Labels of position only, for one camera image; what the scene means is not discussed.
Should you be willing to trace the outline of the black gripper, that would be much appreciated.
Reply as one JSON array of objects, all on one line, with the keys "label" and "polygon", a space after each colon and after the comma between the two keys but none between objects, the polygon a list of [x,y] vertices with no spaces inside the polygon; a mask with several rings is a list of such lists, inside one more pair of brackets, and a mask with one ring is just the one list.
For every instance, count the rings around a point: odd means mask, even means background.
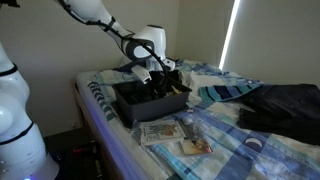
[{"label": "black gripper", "polygon": [[166,95],[166,83],[168,78],[181,82],[178,70],[169,71],[167,76],[164,76],[164,73],[160,71],[152,71],[150,75],[152,78],[151,82],[149,83],[150,88],[153,91],[153,95],[157,96],[158,98],[162,98]]}]

